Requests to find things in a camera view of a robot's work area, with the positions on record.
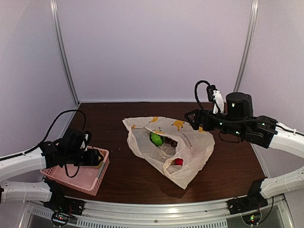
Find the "beige plastic bag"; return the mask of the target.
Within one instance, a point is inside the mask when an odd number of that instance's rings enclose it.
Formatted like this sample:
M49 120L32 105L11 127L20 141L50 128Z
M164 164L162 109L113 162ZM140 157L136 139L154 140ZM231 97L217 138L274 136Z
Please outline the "beige plastic bag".
M146 160L182 189L187 188L214 151L213 135L202 128L193 130L186 121L155 116L125 118L123 124L134 155ZM150 141L151 133L164 136L164 144L155 146ZM176 158L183 159L182 166L174 164Z

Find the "green fruit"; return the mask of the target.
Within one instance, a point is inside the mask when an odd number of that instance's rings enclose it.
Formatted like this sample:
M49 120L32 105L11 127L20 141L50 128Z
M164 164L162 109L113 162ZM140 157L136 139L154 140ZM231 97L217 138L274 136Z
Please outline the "green fruit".
M165 142L165 137L164 136L160 136L158 134L155 133L151 133L150 134L150 141L155 145L155 146L161 146L164 144Z

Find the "red fruit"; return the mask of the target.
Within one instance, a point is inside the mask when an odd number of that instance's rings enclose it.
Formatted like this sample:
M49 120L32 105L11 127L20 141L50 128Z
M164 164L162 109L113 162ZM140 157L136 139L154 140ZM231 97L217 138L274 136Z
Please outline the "red fruit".
M182 166L182 165L183 165L183 159L181 159L181 158L176 158L176 159L174 160L174 164L175 164L175 165Z

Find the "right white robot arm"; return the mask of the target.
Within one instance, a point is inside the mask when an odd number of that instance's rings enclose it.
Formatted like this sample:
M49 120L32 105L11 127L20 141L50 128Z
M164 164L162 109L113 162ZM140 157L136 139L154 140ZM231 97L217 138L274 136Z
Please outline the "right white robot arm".
M194 130L219 130L223 134L237 137L265 149L272 148L304 156L304 135L271 117L253 116L252 97L249 94L233 92L226 96L227 112L213 113L203 107L187 112L184 117ZM254 181L244 198L246 209L254 209L262 201L273 196L304 187L304 169L275 177Z

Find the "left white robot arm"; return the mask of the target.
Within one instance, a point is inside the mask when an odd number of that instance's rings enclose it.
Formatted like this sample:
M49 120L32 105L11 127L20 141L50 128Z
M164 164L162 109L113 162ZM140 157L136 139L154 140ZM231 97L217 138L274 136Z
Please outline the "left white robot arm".
M62 138L55 141L43 140L38 145L0 159L0 201L42 201L50 202L58 211L68 207L63 197L51 182L8 182L8 179L31 171L49 169L56 166L67 168L69 164L98 167L103 156L98 149L88 146L92 138L90 132L69 129Z

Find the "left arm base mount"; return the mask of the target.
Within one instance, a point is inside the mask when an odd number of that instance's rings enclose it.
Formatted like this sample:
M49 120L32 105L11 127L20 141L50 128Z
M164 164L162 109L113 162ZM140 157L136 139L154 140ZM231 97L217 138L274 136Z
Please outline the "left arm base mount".
M43 202L43 206L49 208L57 215L65 216L68 219L75 219L83 214L85 202L83 200L67 197L58 183L52 180L45 180L43 183L50 188L51 198Z

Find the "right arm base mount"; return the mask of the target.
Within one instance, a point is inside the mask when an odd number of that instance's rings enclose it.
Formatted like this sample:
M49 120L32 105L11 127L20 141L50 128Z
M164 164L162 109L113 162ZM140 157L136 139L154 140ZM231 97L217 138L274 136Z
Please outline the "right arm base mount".
M260 193L263 180L253 181L246 196L234 197L227 201L230 215L241 213L243 221L251 226L262 221L261 208L268 205L268 200Z

